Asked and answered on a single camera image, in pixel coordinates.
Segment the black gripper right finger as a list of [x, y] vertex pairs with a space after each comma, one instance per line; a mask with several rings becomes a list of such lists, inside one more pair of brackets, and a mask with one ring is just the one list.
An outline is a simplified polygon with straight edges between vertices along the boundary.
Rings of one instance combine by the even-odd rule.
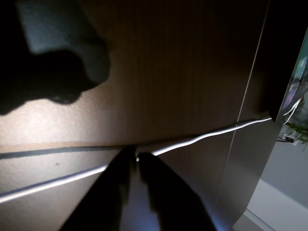
[[215, 231], [200, 197], [168, 165], [151, 153], [139, 154], [142, 181], [162, 231]]

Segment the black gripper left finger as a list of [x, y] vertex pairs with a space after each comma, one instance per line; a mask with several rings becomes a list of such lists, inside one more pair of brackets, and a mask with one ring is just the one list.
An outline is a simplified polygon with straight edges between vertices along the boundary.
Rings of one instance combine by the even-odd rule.
[[136, 170], [136, 148], [124, 148], [97, 178], [61, 227], [62, 231], [118, 231], [128, 202], [130, 177]]

